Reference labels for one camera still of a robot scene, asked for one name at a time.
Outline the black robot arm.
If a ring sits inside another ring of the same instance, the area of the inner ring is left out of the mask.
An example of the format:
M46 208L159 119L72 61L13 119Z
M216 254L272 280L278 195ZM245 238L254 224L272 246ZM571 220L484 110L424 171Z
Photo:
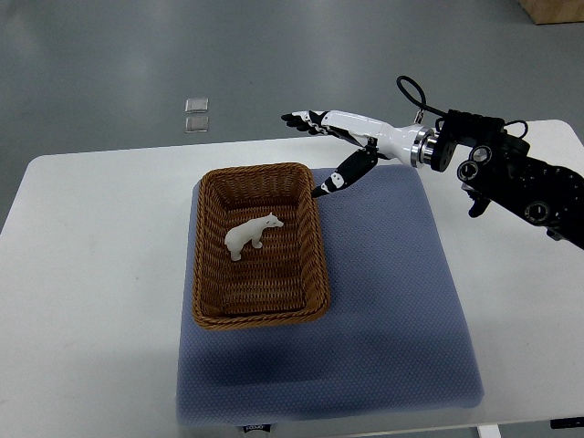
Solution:
M446 170L458 145L469 147L456 176L473 201L476 218L491 202L533 226L544 227L555 241L583 246L583 177L563 166L528 155L530 145L507 132L499 118L451 109L435 122L438 129L430 165Z

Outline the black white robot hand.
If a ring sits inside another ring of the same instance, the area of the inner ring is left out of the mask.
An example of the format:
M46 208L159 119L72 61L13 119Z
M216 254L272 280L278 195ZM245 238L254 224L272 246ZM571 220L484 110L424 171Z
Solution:
M345 159L311 196L319 198L350 187L371 171L380 159L396 159L420 167L433 154L437 133L421 124L395 128L389 123L339 110L302 110L281 116L288 127L310 135L330 135L356 150Z

